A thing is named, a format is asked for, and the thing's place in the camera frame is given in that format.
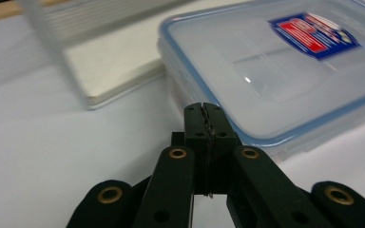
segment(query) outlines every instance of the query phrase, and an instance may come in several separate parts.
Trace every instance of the plastic food container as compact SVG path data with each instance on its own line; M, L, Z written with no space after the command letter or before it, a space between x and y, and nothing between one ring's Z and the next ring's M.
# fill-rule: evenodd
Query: plastic food container
M163 21L180 106L210 102L241 140L309 150L365 120L365 2L263 0Z

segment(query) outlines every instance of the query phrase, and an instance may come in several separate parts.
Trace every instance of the clear plastic box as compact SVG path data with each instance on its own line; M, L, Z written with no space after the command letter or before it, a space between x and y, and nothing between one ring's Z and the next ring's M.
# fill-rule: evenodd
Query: clear plastic box
M164 74L157 27L176 13L243 0L17 0L89 109Z
M264 0L177 15L159 51L180 106L224 108L246 144L309 150L365 120L365 2Z

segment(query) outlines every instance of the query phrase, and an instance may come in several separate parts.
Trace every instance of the blue and red label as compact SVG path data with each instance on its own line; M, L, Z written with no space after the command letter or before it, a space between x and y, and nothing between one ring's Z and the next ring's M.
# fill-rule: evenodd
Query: blue and red label
M303 12L269 23L289 45L318 60L359 47L355 37L348 31L312 13Z

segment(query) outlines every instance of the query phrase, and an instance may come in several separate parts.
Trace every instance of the black plastic linkage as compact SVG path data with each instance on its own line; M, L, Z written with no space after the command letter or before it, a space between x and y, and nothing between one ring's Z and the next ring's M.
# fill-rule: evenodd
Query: black plastic linkage
M248 201L263 227L334 227L262 150L237 147L231 167L241 201Z
M191 227L194 152L170 146L159 157L132 227Z
M227 195L236 227L365 228L365 199L331 181L311 193L297 188L262 150L241 145L224 111L213 104L184 110L153 175L131 187L94 186L68 228L191 227L193 195Z

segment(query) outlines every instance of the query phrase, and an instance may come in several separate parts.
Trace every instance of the screw hole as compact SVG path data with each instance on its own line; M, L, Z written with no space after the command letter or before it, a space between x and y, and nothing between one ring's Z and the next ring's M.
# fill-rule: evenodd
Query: screw hole
M123 195L123 190L117 186L111 186L100 191L97 200L102 204L113 203L120 199Z
M354 198L351 195L349 195L349 193L334 186L328 186L325 189L325 195L330 200L342 205L352 205L355 202Z
M251 148L244 148L241 151L241 154L248 159L256 159L257 157L259 157L259 152Z
M168 155L173 159L182 159L186 156L186 151L182 149L173 149Z
M292 218L300 224L307 224L309 221L306 215L298 211L292 213Z
M159 223L167 222L170 220L170 213L166 210L161 210L156 212L153 218Z

